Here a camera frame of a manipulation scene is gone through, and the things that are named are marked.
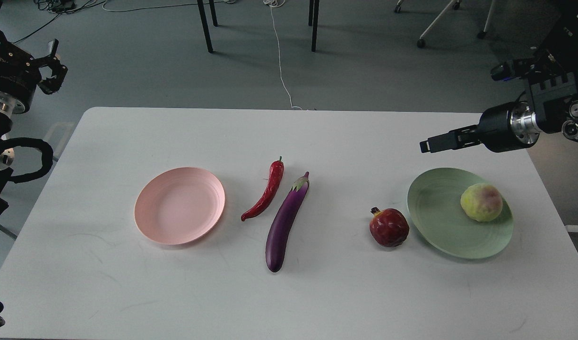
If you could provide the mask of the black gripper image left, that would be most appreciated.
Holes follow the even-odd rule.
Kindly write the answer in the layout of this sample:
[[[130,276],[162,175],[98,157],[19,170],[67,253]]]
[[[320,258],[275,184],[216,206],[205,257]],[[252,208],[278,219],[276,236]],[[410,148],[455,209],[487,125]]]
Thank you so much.
[[[34,59],[34,64],[48,64],[51,76],[40,80],[40,71],[32,67],[32,55],[10,43],[0,29],[0,114],[24,114],[30,110],[36,87],[47,95],[60,90],[68,67],[60,63],[59,41],[53,39],[47,54]]]

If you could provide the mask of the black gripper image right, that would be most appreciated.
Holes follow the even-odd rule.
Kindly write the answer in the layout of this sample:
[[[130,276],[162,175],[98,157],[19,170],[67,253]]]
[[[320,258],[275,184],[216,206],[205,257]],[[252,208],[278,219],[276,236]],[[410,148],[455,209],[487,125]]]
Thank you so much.
[[[483,144],[501,153],[531,148],[539,137],[536,114],[528,103],[508,102],[487,109],[476,125],[427,138],[419,143],[419,149],[422,153],[438,153]]]

